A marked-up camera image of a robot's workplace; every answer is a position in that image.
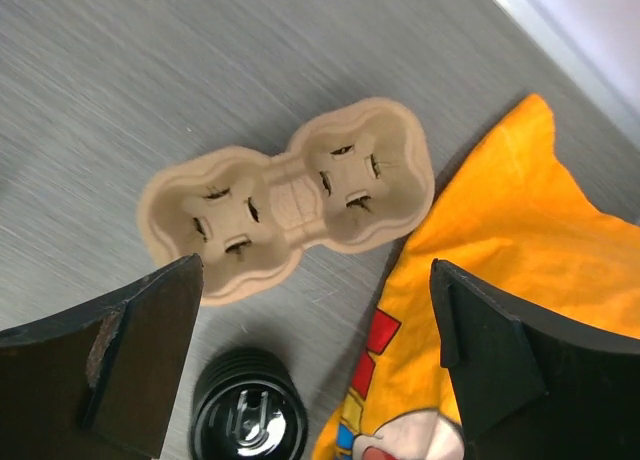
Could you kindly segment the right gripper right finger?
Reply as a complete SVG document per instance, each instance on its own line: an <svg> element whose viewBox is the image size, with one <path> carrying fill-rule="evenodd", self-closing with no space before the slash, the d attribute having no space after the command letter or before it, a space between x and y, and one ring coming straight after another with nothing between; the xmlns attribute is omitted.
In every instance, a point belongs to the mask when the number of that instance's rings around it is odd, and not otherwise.
<svg viewBox="0 0 640 460"><path fill-rule="evenodd" d="M639 341L431 267L468 459L636 459Z"/></svg>

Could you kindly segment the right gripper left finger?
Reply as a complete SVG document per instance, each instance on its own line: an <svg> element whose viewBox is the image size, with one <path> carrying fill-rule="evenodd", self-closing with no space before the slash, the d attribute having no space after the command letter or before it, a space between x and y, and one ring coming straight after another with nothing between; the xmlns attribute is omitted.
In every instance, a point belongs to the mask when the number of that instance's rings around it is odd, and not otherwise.
<svg viewBox="0 0 640 460"><path fill-rule="evenodd" d="M159 458L202 290L192 254L2 331L2 458Z"/></svg>

